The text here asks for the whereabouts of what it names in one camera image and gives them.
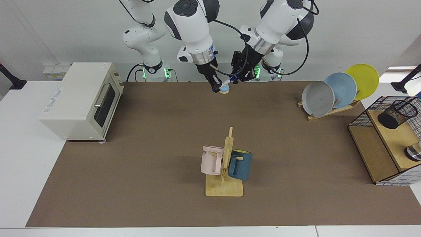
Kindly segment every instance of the mug handle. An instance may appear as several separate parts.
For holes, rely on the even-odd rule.
[[[238,156],[238,155],[233,155],[231,156],[231,162],[230,162],[230,166],[232,165],[233,171],[232,171],[232,177],[235,178],[237,176],[237,169],[235,169],[235,164],[237,163],[237,160],[243,160],[244,158],[242,156]]]
[[[221,161],[222,161],[222,153],[216,152],[216,159],[215,159],[215,163],[213,164],[213,172],[216,174],[221,172],[221,166],[220,166]]]

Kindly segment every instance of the power socket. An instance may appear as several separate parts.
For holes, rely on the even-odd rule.
[[[69,71],[71,64],[43,65],[44,75],[49,80],[61,81]]]

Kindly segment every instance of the plate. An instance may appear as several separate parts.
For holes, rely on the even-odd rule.
[[[314,81],[306,86],[301,99],[303,108],[309,115],[321,117],[332,109],[335,94],[325,82]]]
[[[334,73],[325,79],[335,93],[335,101],[339,100],[333,105],[333,108],[339,109],[348,106],[352,103],[357,95],[357,84],[354,79],[346,73]]]
[[[357,64],[348,68],[345,73],[349,74],[357,83],[356,100],[362,100],[371,96],[377,89],[379,77],[377,70],[368,64]]]

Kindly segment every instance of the oven window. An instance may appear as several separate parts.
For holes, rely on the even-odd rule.
[[[104,127],[105,120],[107,119],[108,112],[111,109],[111,104],[115,98],[115,91],[110,83],[109,91],[105,96],[104,103],[102,107],[96,109],[95,116],[93,117],[95,121],[99,124],[99,126]]]

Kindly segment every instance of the black stand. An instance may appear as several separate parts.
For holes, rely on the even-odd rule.
[[[392,82],[391,85],[397,92],[407,93],[405,84],[421,71],[421,64],[408,74],[401,82]]]
[[[13,76],[1,63],[0,63],[0,72],[2,72],[11,82],[12,86],[10,90],[20,90],[24,87],[27,81],[21,80],[15,76]]]

